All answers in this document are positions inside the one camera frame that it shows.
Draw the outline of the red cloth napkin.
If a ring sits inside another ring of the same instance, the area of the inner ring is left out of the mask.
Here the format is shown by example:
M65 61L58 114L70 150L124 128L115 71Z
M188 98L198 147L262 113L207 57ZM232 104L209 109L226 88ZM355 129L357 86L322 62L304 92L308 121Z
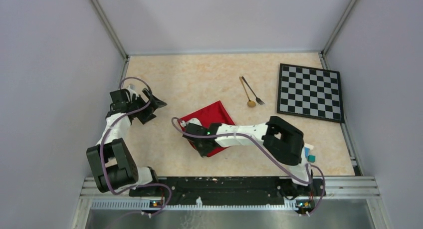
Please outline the red cloth napkin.
M188 122L195 119L198 119L201 126L189 127ZM180 118L178 122L184 132L203 133L204 135L216 132L217 124L235 124L220 100ZM189 139L189 143L202 157L211 157L225 150L225 147L219 146L214 139L194 138Z

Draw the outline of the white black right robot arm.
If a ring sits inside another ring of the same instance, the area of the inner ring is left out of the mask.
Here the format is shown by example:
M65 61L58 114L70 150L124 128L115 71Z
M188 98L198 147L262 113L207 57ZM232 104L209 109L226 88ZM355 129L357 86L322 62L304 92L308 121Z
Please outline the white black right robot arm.
M304 134L278 116L247 126L211 123L205 127L197 118L182 121L180 126L183 137L202 157L217 148L254 145L291 177L295 193L306 195L313 188Z

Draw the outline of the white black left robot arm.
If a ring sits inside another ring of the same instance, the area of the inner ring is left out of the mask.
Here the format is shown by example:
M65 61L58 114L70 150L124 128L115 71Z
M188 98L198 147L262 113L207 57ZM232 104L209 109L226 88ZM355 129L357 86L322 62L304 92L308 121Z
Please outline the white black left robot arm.
M138 167L124 141L134 119L146 124L156 118L156 109L166 106L149 88L142 92L147 100L132 86L110 93L112 102L106 115L106 128L97 144L86 151L97 189L102 193L134 185L153 196L160 189L156 172L149 166Z

